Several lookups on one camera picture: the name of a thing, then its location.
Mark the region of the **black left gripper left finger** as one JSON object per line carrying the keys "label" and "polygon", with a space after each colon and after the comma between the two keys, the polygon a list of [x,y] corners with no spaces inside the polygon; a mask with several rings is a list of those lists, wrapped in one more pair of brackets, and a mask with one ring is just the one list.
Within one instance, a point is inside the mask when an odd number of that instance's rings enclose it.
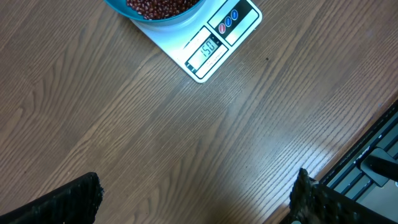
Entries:
{"label": "black left gripper left finger", "polygon": [[1,223],[87,223],[95,217],[103,200],[103,188],[95,172],[79,178],[7,213]]}

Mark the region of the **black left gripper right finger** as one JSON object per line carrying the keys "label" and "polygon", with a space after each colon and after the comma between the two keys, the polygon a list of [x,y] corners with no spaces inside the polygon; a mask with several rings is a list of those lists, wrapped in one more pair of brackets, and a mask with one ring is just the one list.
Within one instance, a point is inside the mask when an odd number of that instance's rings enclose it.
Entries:
{"label": "black left gripper right finger", "polygon": [[289,223],[299,224],[397,224],[335,192],[299,169],[290,193]]}

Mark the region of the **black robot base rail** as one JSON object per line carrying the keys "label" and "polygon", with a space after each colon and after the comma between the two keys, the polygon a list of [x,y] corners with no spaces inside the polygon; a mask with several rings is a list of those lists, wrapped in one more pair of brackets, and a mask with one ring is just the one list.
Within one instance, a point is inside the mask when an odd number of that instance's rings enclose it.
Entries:
{"label": "black robot base rail", "polygon": [[397,222],[397,102],[320,182],[370,211]]}

